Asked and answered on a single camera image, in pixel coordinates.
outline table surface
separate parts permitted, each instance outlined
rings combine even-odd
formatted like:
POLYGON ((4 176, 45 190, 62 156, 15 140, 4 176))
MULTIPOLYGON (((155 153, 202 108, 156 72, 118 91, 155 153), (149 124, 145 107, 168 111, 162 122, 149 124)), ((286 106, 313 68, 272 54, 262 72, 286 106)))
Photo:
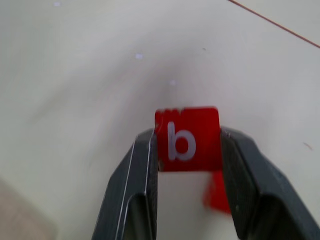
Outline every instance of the table surface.
MULTIPOLYGON (((320 223, 318 48, 226 0, 2 1, 0 30, 0 177, 59 240, 91 239, 110 175, 165 107, 217 106, 320 223)), ((208 177, 160 174, 158 240, 237 239, 202 206, 208 177)))

